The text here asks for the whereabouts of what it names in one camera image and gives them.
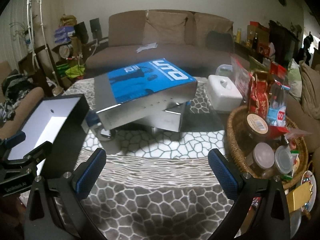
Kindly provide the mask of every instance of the gray patterned rug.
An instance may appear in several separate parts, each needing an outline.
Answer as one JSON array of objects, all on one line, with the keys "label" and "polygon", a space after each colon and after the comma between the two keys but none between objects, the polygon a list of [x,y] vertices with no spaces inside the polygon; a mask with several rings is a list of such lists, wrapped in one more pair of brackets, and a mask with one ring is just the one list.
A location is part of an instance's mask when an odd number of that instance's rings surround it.
[{"label": "gray patterned rug", "polygon": [[[217,148],[225,155],[228,153],[226,134],[223,125],[208,100],[206,78],[198,78],[195,98],[190,101],[190,110],[194,114],[210,113],[217,120],[216,127],[210,132],[163,132],[155,138],[145,131],[118,130],[115,140],[119,145],[118,155],[155,157],[155,158],[200,158],[208,155],[209,150]],[[74,83],[65,95],[84,94],[90,109],[95,109],[94,79],[80,80]],[[89,131],[83,147],[94,151],[102,145]]]},{"label": "gray patterned rug", "polygon": [[[91,154],[82,150],[76,166]],[[70,223],[58,203],[64,221]],[[89,197],[82,201],[108,240],[208,239],[232,204],[206,157],[118,155],[107,156]]]}]

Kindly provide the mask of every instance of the metal box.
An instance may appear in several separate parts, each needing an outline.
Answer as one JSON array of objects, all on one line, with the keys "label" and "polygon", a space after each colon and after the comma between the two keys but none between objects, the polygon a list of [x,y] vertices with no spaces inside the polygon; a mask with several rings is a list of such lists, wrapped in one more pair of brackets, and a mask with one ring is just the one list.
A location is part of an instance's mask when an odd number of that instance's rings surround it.
[{"label": "metal box", "polygon": [[193,99],[196,87],[195,78],[165,59],[139,63],[94,78],[96,113],[111,130]]}]

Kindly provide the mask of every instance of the woven basket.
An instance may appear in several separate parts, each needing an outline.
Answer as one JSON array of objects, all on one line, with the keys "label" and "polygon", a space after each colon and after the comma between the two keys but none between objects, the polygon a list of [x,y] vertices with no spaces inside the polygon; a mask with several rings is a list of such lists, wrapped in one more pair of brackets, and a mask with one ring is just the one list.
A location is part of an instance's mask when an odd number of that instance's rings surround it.
[{"label": "woven basket", "polygon": [[[253,151],[254,147],[257,143],[248,137],[248,133],[246,132],[246,126],[244,123],[245,117],[248,113],[247,106],[241,106],[237,109],[233,110],[230,114],[227,122],[227,136],[229,147],[231,151],[231,155],[239,167],[241,172],[249,172],[255,178],[260,178],[246,163],[246,156]],[[298,128],[297,125],[291,121],[289,117],[286,116],[286,126],[289,128]],[[308,150],[306,143],[303,137],[295,139],[297,144],[297,150],[300,151],[299,159],[300,165],[298,170],[296,171],[294,177],[290,181],[283,181],[284,189],[288,189],[299,181],[303,176],[303,173],[307,170],[308,165]]]}]

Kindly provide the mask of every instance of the blue book cover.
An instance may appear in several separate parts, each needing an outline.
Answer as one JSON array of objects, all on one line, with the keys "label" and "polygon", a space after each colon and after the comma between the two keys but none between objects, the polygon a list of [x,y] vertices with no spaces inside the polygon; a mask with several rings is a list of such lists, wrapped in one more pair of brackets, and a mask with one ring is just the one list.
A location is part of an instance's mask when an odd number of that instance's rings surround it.
[{"label": "blue book cover", "polygon": [[118,104],[196,82],[196,79],[166,59],[155,59],[107,73]]}]

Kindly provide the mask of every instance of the metal screw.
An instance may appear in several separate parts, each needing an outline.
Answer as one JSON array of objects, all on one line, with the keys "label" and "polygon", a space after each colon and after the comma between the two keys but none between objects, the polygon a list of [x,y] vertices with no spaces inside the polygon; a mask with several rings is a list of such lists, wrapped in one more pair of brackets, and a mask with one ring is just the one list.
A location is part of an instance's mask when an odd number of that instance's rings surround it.
[{"label": "metal screw", "polygon": [[278,181],[280,181],[280,176],[279,175],[275,175],[275,176],[273,176],[273,179],[278,182]]},{"label": "metal screw", "polygon": [[41,180],[41,176],[36,176],[36,177],[35,177],[35,181],[36,181],[36,182],[39,182],[40,180]]},{"label": "metal screw", "polygon": [[250,179],[250,178],[251,178],[251,174],[248,173],[248,172],[242,173],[242,176],[243,176],[244,178],[246,178],[246,179]]},{"label": "metal screw", "polygon": [[71,175],[72,175],[72,173],[71,173],[70,171],[67,171],[67,172],[65,172],[65,173],[63,174],[63,177],[67,179],[67,178],[70,178]]}]

